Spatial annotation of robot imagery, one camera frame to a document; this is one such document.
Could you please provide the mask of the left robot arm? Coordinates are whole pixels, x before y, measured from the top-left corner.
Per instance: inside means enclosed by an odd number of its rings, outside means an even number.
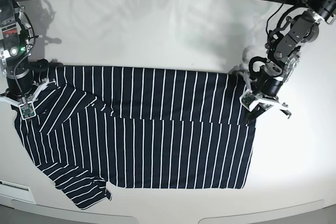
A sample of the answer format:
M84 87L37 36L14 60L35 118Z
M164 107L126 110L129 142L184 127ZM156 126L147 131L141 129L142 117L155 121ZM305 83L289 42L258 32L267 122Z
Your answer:
M278 92L288 81L300 61L302 44L313 42L319 34L319 24L331 24L335 19L335 0L304 0L307 6L301 15L291 18L295 7L288 9L279 19L277 27L267 35L267 57L253 57L248 70L241 71L246 91L240 96L247 110L244 122L251 124L271 108L277 108L287 117L291 112L280 103Z

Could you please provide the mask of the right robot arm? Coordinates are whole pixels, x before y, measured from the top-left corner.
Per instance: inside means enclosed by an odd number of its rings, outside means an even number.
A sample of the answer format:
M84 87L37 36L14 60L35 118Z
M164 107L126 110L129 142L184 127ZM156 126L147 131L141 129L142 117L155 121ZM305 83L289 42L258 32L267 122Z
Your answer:
M15 97L30 96L37 89L33 74L49 68L47 60L28 60L37 38L25 7L15 0L1 0L1 72Z

